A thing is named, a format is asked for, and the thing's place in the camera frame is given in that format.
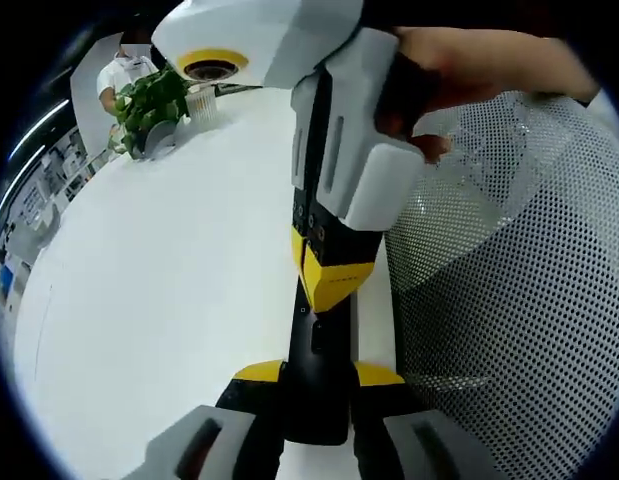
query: yellow ring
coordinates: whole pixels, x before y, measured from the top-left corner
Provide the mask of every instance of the yellow ring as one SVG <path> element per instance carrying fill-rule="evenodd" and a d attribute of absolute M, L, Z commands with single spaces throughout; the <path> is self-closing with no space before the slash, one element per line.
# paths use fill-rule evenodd
<path fill-rule="evenodd" d="M 238 67 L 238 69 L 245 68 L 249 63 L 247 57 L 238 52 L 234 52 L 233 50 L 226 50 L 224 48 L 206 48 L 204 50 L 195 50 L 183 55 L 178 58 L 176 65 L 180 71 L 184 73 L 185 68 L 189 65 L 196 62 L 203 62 L 205 60 L 221 60 L 224 62 L 229 62 Z"/>

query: white wall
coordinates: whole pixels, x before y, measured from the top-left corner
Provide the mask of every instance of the white wall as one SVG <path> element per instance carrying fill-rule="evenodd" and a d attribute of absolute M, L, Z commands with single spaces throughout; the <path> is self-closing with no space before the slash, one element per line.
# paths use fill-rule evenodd
<path fill-rule="evenodd" d="M 15 222 L 23 212 L 25 214 L 26 220 L 31 220 L 34 213 L 38 211 L 39 208 L 42 208 L 42 206 L 44 205 L 44 200 L 39 194 L 36 196 L 36 201 L 32 205 L 30 205 L 30 207 L 27 207 L 27 205 L 25 204 L 25 200 L 30 194 L 32 194 L 34 190 L 37 190 L 36 182 L 44 175 L 44 169 L 42 168 L 42 159 L 45 156 L 47 156 L 47 154 L 40 157 L 38 166 L 31 174 L 31 177 L 27 179 L 27 181 L 22 185 L 22 187 L 20 188 L 20 190 L 18 190 L 18 193 L 14 197 L 13 202 L 9 207 L 7 223 Z"/>
<path fill-rule="evenodd" d="M 121 35 L 116 33 L 98 40 L 71 75 L 71 101 L 88 158 L 107 148 L 109 129 L 116 123 L 98 100 L 96 78 L 102 67 L 113 59 Z"/>
<path fill-rule="evenodd" d="M 58 149 L 61 154 L 64 154 L 69 145 L 71 145 L 71 134 L 75 131 L 75 128 L 72 128 L 67 133 L 65 133 L 60 140 L 58 140 L 53 146 Z"/>

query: camera lens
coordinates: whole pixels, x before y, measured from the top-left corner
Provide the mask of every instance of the camera lens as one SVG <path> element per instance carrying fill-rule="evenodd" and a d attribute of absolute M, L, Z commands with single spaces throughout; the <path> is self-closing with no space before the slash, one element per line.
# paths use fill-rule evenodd
<path fill-rule="evenodd" d="M 185 67 L 185 74 L 201 82 L 222 80 L 237 72 L 236 65 L 224 60 L 202 60 Z"/>

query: perforated mesh backrest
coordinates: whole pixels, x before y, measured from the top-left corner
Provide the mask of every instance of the perforated mesh backrest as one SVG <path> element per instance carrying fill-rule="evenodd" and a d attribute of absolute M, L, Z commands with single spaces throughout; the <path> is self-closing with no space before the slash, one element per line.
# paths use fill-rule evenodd
<path fill-rule="evenodd" d="M 416 133 L 454 151 L 386 237 L 401 373 L 510 478 L 569 478 L 619 405 L 619 141 L 519 93 Z"/>

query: finger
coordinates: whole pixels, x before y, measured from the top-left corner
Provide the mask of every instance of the finger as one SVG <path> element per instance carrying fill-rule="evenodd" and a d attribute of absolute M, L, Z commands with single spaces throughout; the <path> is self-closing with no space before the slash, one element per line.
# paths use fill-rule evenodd
<path fill-rule="evenodd" d="M 502 89 L 496 85 L 459 85 L 458 83 L 447 83 L 442 86 L 439 95 L 427 104 L 426 111 L 434 112 L 443 108 L 486 102 L 501 92 Z"/>
<path fill-rule="evenodd" d="M 415 30 L 418 27 L 394 27 L 393 32 L 398 37 L 403 37 L 407 35 L 411 30 Z"/>
<path fill-rule="evenodd" d="M 386 114 L 376 117 L 376 129 L 390 137 L 398 137 L 404 126 L 404 120 L 398 114 Z"/>
<path fill-rule="evenodd" d="M 408 141 L 420 149 L 427 163 L 438 163 L 441 155 L 451 151 L 451 140 L 438 135 L 419 135 Z"/>

